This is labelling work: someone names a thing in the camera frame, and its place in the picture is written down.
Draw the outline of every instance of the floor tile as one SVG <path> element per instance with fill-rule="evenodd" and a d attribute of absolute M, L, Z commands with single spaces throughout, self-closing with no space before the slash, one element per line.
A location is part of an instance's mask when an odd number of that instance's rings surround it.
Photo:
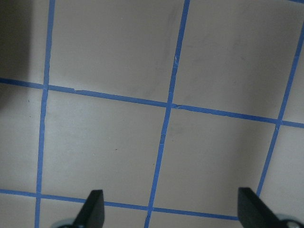
<path fill-rule="evenodd" d="M 302 51 L 291 87 L 284 119 L 304 123 L 304 51 Z"/>
<path fill-rule="evenodd" d="M 236 216 L 257 189 L 274 125 L 172 110 L 154 206 Z"/>
<path fill-rule="evenodd" d="M 50 84 L 166 101 L 182 0 L 56 3 Z"/>
<path fill-rule="evenodd" d="M 0 84 L 0 188 L 36 191 L 42 91 Z"/>
<path fill-rule="evenodd" d="M 153 212 L 150 228 L 242 228 L 238 221 Z"/>
<path fill-rule="evenodd" d="M 261 199 L 275 214 L 304 223 L 304 129 L 281 126 Z"/>
<path fill-rule="evenodd" d="M 1 77 L 42 84 L 48 1 L 2 1 L 0 15 Z"/>
<path fill-rule="evenodd" d="M 33 228 L 36 198 L 0 194 L 0 221 L 3 228 Z"/>
<path fill-rule="evenodd" d="M 43 192 L 147 205 L 164 108 L 50 91 Z"/>
<path fill-rule="evenodd" d="M 174 103 L 277 118 L 303 20 L 286 0 L 191 1 Z"/>
<path fill-rule="evenodd" d="M 41 201 L 40 228 L 57 228 L 73 222 L 82 203 L 43 199 Z M 142 228 L 146 211 L 105 207 L 104 228 Z"/>

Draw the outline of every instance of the gray floor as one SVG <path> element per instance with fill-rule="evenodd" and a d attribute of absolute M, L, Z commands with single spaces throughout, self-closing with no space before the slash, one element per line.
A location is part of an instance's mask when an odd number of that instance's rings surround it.
<path fill-rule="evenodd" d="M 304 4 L 18 0 L 0 13 L 1 227 L 54 227 L 103 189 L 105 228 L 240 228 L 241 186 L 304 221 Z"/>

